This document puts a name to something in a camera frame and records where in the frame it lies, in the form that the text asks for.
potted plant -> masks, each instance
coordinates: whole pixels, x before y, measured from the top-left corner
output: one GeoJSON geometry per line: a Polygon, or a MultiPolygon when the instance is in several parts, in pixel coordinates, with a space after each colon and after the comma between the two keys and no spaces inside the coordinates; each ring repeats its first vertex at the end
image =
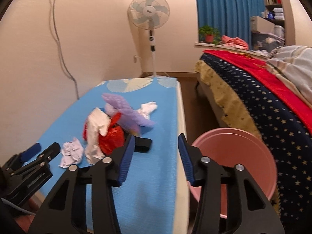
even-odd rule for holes
{"type": "Polygon", "coordinates": [[[218,44],[220,38],[220,33],[217,28],[205,25],[199,28],[199,34],[205,36],[206,43],[218,44]]]}

brown floor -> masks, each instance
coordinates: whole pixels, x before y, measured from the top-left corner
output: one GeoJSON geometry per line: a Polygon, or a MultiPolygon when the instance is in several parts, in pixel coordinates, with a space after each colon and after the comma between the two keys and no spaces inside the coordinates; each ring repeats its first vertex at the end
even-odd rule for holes
{"type": "MultiPolygon", "coordinates": [[[[197,78],[178,77],[177,79],[181,84],[188,142],[192,144],[201,134],[216,129],[219,125],[201,86],[195,89],[197,78]]],[[[190,193],[188,233],[193,229],[197,206],[197,201],[190,193]]]]}

window sill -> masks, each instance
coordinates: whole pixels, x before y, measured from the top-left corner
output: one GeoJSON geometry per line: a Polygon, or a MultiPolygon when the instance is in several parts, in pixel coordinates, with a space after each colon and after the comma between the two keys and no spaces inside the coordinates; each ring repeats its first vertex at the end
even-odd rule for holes
{"type": "Polygon", "coordinates": [[[217,49],[217,50],[226,50],[226,51],[231,50],[231,51],[234,51],[234,52],[237,52],[237,53],[250,54],[251,56],[255,56],[257,58],[266,59],[264,56],[262,56],[260,54],[257,54],[257,53],[251,52],[251,51],[247,51],[247,50],[243,50],[243,49],[239,49],[239,48],[229,47],[229,46],[214,45],[214,44],[199,43],[199,42],[195,42],[195,46],[198,46],[198,47],[206,46],[206,47],[210,47],[210,49],[213,48],[213,49],[217,49]]]}

baseboard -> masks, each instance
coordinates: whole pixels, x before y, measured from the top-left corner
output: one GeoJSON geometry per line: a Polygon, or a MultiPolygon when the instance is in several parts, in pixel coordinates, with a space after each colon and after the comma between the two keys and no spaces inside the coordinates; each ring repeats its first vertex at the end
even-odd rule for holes
{"type": "MultiPolygon", "coordinates": [[[[152,75],[152,72],[143,72],[141,77],[152,75]]],[[[170,77],[197,77],[197,73],[193,72],[157,72],[157,75],[170,76],[170,77]]]]}

metal bolt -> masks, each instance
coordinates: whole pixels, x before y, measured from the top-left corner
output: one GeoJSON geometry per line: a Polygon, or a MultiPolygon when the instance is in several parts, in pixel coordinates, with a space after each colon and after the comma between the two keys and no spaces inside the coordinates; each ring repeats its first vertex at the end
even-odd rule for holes
{"type": "Polygon", "coordinates": [[[71,172],[77,170],[77,168],[78,168],[78,166],[75,165],[75,164],[72,164],[71,166],[68,167],[68,169],[69,169],[71,172]]]}
{"type": "Polygon", "coordinates": [[[203,163],[209,163],[210,162],[210,158],[209,157],[202,157],[200,159],[200,161],[202,161],[203,163]]]}
{"type": "Polygon", "coordinates": [[[244,167],[242,164],[237,164],[237,165],[235,166],[235,168],[236,168],[236,170],[238,170],[238,171],[243,171],[243,170],[245,170],[245,167],[244,167]]]}
{"type": "Polygon", "coordinates": [[[111,159],[110,157],[106,157],[106,158],[103,158],[102,159],[102,162],[103,163],[110,163],[110,162],[112,162],[113,161],[113,159],[111,159]]]}

